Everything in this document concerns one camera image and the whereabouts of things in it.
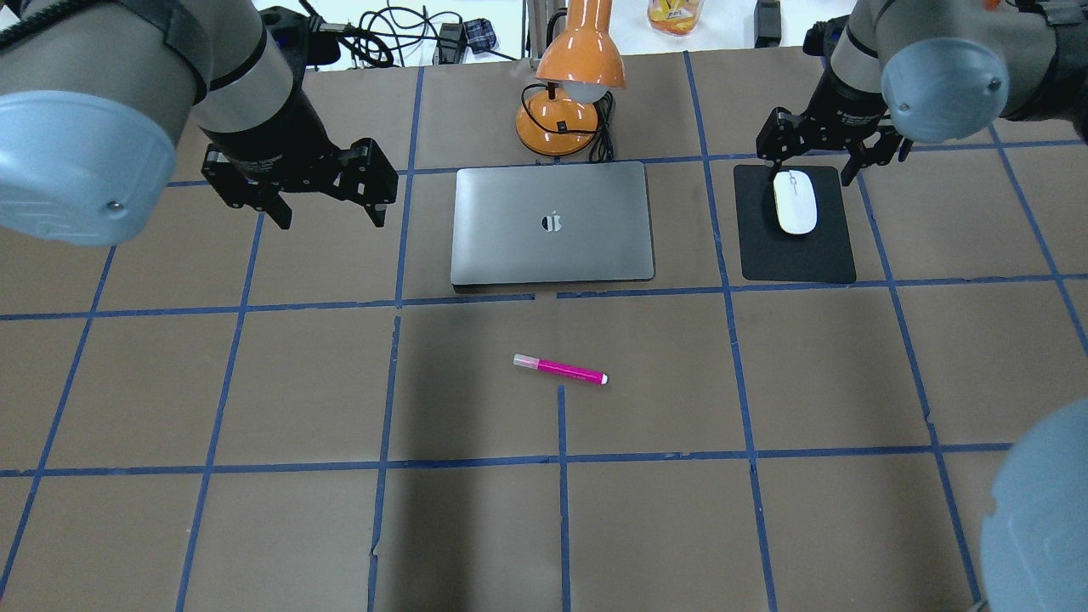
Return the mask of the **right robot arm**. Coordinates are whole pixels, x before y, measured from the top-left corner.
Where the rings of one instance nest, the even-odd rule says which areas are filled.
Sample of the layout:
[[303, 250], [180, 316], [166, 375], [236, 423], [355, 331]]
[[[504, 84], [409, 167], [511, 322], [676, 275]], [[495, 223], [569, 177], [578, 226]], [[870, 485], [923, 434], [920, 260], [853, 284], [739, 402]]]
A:
[[[858, 1], [804, 112], [777, 107], [756, 136], [769, 182], [786, 160], [846, 151], [841, 183], [904, 160], [914, 143], [963, 139], [1010, 122], [1068, 122], [1085, 138], [1084, 1]], [[1011, 446], [982, 519], [992, 611], [1084, 611], [1085, 401], [1053, 411]]]

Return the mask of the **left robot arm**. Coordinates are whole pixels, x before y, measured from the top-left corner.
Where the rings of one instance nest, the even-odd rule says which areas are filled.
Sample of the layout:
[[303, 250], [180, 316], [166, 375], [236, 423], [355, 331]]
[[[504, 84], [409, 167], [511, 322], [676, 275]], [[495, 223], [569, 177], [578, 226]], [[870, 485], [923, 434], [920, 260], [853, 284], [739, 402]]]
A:
[[302, 91], [351, 34], [314, 12], [249, 1], [20, 1], [3, 30], [1, 222], [115, 247], [136, 236], [195, 122], [202, 178], [281, 229], [286, 193], [364, 208], [376, 227], [398, 174], [369, 137], [342, 150]]

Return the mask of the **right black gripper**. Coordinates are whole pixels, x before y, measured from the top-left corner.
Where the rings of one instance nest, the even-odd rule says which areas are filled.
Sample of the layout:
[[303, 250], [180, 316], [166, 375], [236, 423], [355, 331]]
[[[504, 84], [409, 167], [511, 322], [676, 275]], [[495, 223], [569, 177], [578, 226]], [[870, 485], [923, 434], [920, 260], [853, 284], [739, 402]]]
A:
[[755, 139], [756, 155], [765, 162], [765, 185], [786, 160], [814, 150], [846, 151], [840, 186], [850, 186], [867, 167], [905, 162], [914, 142], [891, 123], [880, 93], [862, 91], [826, 72], [800, 115], [784, 107], [772, 108]]

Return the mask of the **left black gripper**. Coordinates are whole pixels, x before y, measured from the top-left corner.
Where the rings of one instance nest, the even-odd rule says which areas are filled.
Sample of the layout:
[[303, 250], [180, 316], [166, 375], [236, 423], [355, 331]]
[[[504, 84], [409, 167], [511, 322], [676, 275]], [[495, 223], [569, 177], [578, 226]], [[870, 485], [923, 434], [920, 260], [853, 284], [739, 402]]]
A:
[[386, 225], [398, 174], [378, 140], [362, 137], [341, 148], [312, 110], [282, 110], [236, 132], [215, 131], [207, 119], [201, 115], [210, 140], [201, 174], [230, 208], [250, 207], [287, 231], [292, 209], [283, 194], [320, 193], [364, 207], [374, 227]]

